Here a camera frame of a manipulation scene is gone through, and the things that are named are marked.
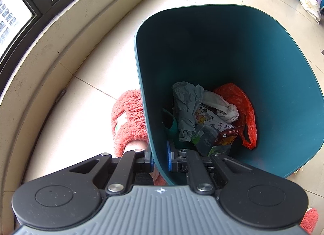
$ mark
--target trash can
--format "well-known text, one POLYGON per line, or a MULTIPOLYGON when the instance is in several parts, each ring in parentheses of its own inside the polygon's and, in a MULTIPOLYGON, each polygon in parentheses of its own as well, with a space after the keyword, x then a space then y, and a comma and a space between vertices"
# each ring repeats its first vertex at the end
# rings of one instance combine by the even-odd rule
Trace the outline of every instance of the trash can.
POLYGON ((235 159, 281 177, 303 166, 324 139, 322 91, 305 56, 268 14, 241 5, 174 8, 146 19, 135 53, 149 144, 169 184, 162 108, 172 108, 171 86, 186 81, 212 91, 232 82, 255 112, 257 147, 236 147, 235 159))

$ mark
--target white plastic bag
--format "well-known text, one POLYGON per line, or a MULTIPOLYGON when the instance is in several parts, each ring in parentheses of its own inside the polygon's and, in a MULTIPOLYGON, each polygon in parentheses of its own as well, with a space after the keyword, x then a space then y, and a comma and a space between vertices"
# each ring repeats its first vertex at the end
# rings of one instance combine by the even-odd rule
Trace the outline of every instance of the white plastic bag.
POLYGON ((319 24, 321 20, 320 4, 316 0, 300 0, 302 7, 311 15, 319 24))
POLYGON ((229 124, 239 118, 239 111, 236 106, 226 102, 223 97, 216 93, 204 90, 201 103, 217 109, 217 116, 229 124))

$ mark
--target metal screw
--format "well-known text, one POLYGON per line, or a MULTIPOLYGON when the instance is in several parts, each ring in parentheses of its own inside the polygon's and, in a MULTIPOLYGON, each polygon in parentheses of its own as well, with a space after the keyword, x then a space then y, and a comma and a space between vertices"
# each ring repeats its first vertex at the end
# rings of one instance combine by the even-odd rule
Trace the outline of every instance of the metal screw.
POLYGON ((119 191, 122 191, 123 189, 124 189, 124 186, 119 183, 111 184, 108 187, 108 190, 111 192, 119 192, 119 191))
POLYGON ((213 189, 213 186, 208 183, 202 183, 198 185, 197 189, 201 192, 207 192, 211 191, 213 189))

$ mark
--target red fluffy slipper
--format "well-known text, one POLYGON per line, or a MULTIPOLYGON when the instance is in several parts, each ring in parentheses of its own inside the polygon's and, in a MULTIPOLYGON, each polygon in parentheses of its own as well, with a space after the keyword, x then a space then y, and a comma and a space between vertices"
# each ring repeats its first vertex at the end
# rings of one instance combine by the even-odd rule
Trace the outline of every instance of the red fluffy slipper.
MULTIPOLYGON (((140 90, 129 90, 117 99, 111 112, 111 126, 116 157, 125 151, 146 149, 148 137, 140 90)), ((166 184, 156 168, 151 176, 154 185, 166 184)))
POLYGON ((310 208, 306 211, 300 226, 308 233, 311 234, 315 229, 316 223, 319 220, 319 214, 315 208, 310 208))

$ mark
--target black window frame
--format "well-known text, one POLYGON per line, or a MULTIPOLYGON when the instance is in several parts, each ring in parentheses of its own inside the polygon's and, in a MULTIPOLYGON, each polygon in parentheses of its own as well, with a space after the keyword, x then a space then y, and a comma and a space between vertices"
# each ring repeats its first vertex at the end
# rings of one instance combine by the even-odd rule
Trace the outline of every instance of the black window frame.
POLYGON ((0 92, 2 93, 21 58, 46 25, 74 0, 23 0, 31 19, 15 36, 0 57, 0 92))

